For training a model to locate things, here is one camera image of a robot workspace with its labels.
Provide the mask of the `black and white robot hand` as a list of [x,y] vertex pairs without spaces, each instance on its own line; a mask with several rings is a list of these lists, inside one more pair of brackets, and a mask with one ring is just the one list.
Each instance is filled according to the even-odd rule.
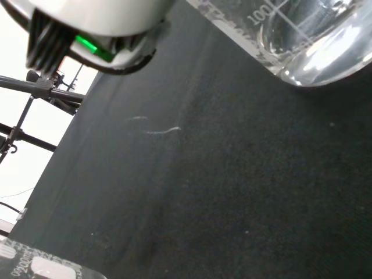
[[28,33],[26,66],[54,74],[64,58],[128,75],[154,57],[174,1],[1,1]]

